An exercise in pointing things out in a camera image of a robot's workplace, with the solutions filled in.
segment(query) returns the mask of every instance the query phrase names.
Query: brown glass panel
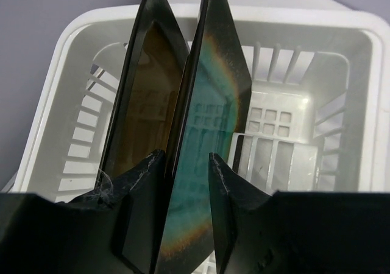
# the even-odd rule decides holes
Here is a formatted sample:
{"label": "brown glass panel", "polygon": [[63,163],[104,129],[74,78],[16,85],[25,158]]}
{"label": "brown glass panel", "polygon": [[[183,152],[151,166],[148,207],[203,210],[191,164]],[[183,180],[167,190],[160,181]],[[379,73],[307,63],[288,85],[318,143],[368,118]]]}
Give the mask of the brown glass panel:
{"label": "brown glass panel", "polygon": [[133,168],[153,150],[166,150],[181,79],[172,48],[153,24],[136,67],[114,176]]}

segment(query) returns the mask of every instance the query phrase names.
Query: white plastic basket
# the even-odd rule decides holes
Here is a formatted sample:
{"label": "white plastic basket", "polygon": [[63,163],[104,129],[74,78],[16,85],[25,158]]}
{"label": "white plastic basket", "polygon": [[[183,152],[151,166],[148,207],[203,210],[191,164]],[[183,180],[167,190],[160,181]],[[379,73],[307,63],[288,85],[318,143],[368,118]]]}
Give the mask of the white plastic basket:
{"label": "white plastic basket", "polygon": [[[172,9],[190,42],[199,6]],[[93,188],[137,10],[93,10],[65,29],[13,191],[67,201]],[[229,163],[242,136],[239,173],[267,192],[390,191],[389,26],[361,12],[231,10],[253,93]]]}

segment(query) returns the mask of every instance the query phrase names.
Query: basket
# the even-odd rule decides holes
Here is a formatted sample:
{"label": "basket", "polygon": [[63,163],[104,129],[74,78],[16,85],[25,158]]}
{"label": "basket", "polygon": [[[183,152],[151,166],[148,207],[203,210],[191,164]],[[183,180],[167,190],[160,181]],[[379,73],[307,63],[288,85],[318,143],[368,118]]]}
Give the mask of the basket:
{"label": "basket", "polygon": [[[172,9],[191,43],[199,6]],[[59,202],[93,189],[137,10],[93,10],[62,33],[14,192]],[[231,11],[253,85],[246,132],[233,135],[229,164],[243,138],[239,174],[268,193],[389,191],[389,26],[362,12]],[[158,105],[151,109],[158,117],[165,97],[140,96],[144,108]],[[207,105],[199,108],[194,126],[218,121]],[[195,273],[215,273],[213,259],[201,267]]]}

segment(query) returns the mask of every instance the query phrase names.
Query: dark object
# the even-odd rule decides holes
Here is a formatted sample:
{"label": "dark object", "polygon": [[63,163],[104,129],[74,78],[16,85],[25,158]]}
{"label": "dark object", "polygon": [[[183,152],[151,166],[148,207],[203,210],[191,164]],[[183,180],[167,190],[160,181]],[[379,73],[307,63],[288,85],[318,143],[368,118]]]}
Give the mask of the dark object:
{"label": "dark object", "polygon": [[106,174],[116,177],[128,171],[154,149],[165,150],[172,161],[183,121],[174,113],[182,105],[183,96],[178,96],[187,56],[187,43],[167,0],[142,0],[101,161]]}
{"label": "dark object", "polygon": [[210,154],[218,274],[389,273],[389,194],[276,192]]}
{"label": "dark object", "polygon": [[0,194],[1,272],[153,273],[164,167],[164,153],[155,151],[70,203]]}
{"label": "dark object", "polygon": [[252,81],[227,0],[202,0],[183,82],[189,107],[157,273],[190,274],[212,252],[208,154],[227,160],[245,131]]}

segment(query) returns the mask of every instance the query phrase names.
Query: laundry basket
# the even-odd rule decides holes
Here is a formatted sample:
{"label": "laundry basket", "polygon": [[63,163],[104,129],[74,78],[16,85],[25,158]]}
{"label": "laundry basket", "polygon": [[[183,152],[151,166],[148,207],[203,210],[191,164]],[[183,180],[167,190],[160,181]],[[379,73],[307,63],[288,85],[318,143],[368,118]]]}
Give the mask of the laundry basket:
{"label": "laundry basket", "polygon": [[[191,42],[199,6],[172,9]],[[93,10],[63,32],[13,191],[58,202],[94,187],[137,10]],[[229,164],[243,138],[239,174],[266,192],[388,191],[389,26],[360,12],[231,10],[253,85]],[[215,273],[212,259],[201,267]]]}

